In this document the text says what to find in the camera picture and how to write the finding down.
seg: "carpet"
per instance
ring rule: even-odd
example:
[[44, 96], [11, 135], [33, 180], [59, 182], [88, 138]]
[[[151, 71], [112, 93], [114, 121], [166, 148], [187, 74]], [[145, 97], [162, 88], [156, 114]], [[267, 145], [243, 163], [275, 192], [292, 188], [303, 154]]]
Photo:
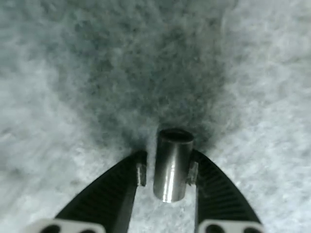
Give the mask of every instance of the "carpet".
[[193, 232], [193, 188], [152, 194], [156, 132], [181, 127], [267, 233], [308, 232], [310, 64], [309, 0], [2, 0], [1, 231], [146, 149], [129, 232]]

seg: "white fuzzy surface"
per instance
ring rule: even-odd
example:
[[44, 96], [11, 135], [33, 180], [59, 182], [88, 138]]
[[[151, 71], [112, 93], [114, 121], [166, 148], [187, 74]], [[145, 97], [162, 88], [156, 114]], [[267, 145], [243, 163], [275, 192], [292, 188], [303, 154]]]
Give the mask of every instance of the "white fuzzy surface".
[[193, 189], [152, 196], [163, 125], [196, 135], [267, 233], [310, 232], [310, 0], [2, 0], [0, 109], [1, 232], [141, 147], [129, 232], [192, 232]]

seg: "cylinder top opening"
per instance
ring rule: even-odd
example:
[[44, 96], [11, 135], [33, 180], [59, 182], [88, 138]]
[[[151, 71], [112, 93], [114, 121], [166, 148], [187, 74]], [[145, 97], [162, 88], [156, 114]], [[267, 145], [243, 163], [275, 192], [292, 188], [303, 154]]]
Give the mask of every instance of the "cylinder top opening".
[[166, 129], [162, 130], [159, 134], [162, 139], [178, 142], [178, 143], [188, 143], [193, 141], [193, 135], [189, 132], [181, 129]]

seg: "hollow metal tube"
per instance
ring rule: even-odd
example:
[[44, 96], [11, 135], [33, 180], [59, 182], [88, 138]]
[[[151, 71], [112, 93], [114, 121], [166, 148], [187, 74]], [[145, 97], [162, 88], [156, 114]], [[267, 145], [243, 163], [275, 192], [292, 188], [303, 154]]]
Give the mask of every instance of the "hollow metal tube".
[[162, 130], [158, 134], [154, 195], [163, 202], [183, 199], [193, 149], [193, 136], [180, 129]]

